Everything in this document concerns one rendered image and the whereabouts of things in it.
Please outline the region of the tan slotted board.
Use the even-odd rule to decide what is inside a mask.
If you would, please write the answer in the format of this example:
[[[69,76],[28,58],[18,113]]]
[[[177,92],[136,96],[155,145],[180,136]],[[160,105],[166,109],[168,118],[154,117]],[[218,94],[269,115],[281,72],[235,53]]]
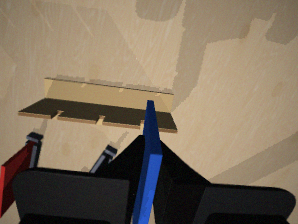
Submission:
[[[178,132],[171,115],[174,94],[48,78],[44,92],[18,116],[143,130],[152,100],[159,132]]]

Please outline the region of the red board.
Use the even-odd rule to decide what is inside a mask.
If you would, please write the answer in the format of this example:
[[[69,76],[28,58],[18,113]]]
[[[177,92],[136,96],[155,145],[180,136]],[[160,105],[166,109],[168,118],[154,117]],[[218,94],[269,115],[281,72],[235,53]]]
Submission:
[[[30,141],[19,152],[16,152],[6,163],[1,165],[0,176],[0,218],[15,201],[12,180],[14,177],[29,168],[32,157],[32,148],[36,142]]]

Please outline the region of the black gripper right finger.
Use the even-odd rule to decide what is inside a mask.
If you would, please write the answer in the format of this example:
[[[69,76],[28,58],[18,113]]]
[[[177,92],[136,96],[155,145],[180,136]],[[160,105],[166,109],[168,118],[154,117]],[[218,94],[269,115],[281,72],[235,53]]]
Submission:
[[[296,197],[283,188],[213,184],[161,140],[162,162],[153,208],[155,224],[205,224],[211,213],[282,215],[288,219]]]

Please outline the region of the blue notched board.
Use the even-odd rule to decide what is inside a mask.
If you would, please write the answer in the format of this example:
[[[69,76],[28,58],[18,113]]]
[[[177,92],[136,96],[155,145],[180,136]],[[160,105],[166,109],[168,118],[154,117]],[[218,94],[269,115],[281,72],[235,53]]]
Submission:
[[[145,135],[145,150],[132,213],[132,224],[148,224],[149,222],[163,157],[155,106],[152,100],[147,100],[142,135]]]

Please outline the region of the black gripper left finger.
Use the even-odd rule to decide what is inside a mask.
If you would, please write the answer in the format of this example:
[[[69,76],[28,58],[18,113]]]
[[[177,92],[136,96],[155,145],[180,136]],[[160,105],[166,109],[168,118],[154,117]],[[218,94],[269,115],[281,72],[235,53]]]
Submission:
[[[92,172],[32,167],[12,188],[20,220],[27,213],[130,224],[145,150],[145,135]]]

